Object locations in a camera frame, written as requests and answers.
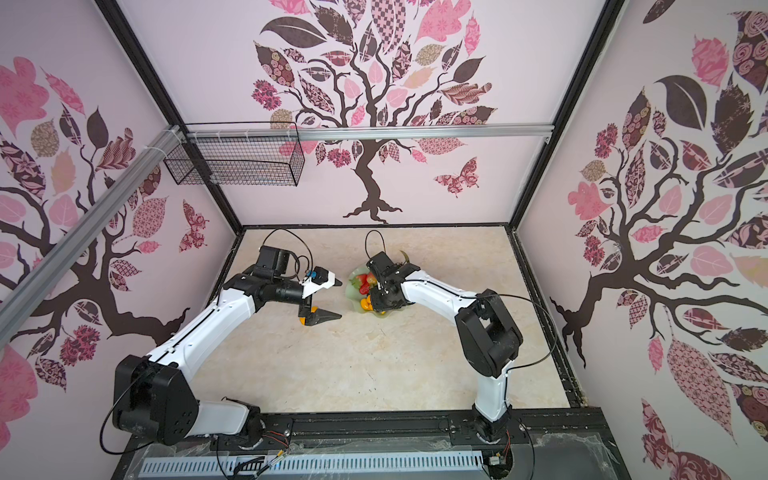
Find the light green wavy fruit bowl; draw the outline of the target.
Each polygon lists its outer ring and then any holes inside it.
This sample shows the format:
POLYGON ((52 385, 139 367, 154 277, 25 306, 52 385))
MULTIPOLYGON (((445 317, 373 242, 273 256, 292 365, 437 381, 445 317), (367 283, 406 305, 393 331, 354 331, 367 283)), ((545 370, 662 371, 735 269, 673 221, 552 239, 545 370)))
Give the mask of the light green wavy fruit bowl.
POLYGON ((346 282, 345 297, 349 300, 352 309, 356 313, 385 318, 389 315, 388 312, 378 312, 373 309, 370 292, 371 287, 375 283, 371 284, 369 282, 371 279, 369 274, 370 270, 366 266, 360 266, 353 270, 346 282))

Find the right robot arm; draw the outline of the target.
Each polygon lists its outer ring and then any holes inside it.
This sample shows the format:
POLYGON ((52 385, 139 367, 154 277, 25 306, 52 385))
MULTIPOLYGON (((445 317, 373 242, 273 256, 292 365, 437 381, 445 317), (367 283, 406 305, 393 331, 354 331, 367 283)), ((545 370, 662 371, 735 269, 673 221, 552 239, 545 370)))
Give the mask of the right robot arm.
POLYGON ((367 267, 376 279, 369 292, 374 311, 420 305, 455 325, 463 355, 478 375, 472 407, 477 435, 487 443, 498 442, 510 422, 509 371, 523 343, 500 295, 451 286, 409 263, 381 267, 370 261, 367 267))

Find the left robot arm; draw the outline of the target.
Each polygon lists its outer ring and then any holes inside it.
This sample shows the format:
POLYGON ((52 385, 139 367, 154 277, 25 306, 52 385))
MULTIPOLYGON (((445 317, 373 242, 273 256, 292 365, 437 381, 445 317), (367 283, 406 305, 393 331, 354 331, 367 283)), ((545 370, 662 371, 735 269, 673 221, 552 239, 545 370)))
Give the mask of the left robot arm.
POLYGON ((146 355, 125 357, 115 371, 107 422, 165 446, 213 435, 247 447, 259 443, 266 432, 259 407, 232 399, 199 400, 190 383, 220 344, 269 303, 297 306, 305 326, 339 319, 339 314, 315 307, 313 296, 341 286, 341 280, 320 266, 311 266, 304 277, 287 275, 294 256, 284 249, 261 248, 256 263, 225 282, 189 325, 146 355))

